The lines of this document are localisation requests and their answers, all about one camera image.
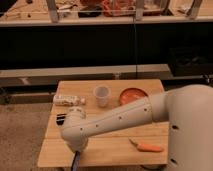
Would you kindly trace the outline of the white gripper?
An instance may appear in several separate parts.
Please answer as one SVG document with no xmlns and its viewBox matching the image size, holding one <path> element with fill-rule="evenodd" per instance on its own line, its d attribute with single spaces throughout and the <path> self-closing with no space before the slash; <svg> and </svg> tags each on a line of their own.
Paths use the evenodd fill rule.
<svg viewBox="0 0 213 171">
<path fill-rule="evenodd" d="M 77 171 L 81 152 L 87 147 L 88 140 L 72 141 L 68 142 L 67 145 L 73 153 L 76 152 L 71 165 L 71 171 Z"/>
</svg>

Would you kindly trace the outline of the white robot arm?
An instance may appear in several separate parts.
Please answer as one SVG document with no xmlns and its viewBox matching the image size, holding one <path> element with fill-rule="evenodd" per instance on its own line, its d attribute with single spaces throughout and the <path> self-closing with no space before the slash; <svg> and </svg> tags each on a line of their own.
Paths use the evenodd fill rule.
<svg viewBox="0 0 213 171">
<path fill-rule="evenodd" d="M 72 151 L 81 152 L 91 136 L 164 121 L 169 123 L 165 171 L 213 171 L 213 87 L 206 85 L 149 95 L 94 118 L 73 107 L 60 133 Z"/>
</svg>

